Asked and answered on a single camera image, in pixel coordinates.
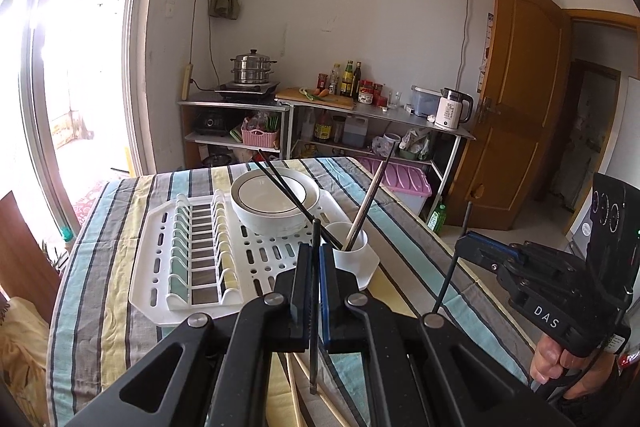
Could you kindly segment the person's right hand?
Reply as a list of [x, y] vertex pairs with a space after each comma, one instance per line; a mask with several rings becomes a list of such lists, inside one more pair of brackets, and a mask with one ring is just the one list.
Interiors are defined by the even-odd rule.
[[[559, 343], [546, 334], [542, 334], [534, 351], [534, 356], [530, 362], [529, 375], [538, 384], [545, 384], [550, 379], [558, 379], [562, 376], [564, 369], [568, 371], [583, 371], [592, 359], [577, 358], [570, 352], [563, 349]], [[582, 379], [567, 389], [564, 398], [573, 400], [584, 395], [591, 395], [603, 387], [614, 369], [616, 356], [612, 353], [604, 352], [598, 361], [591, 366], [588, 372], [582, 375]]]

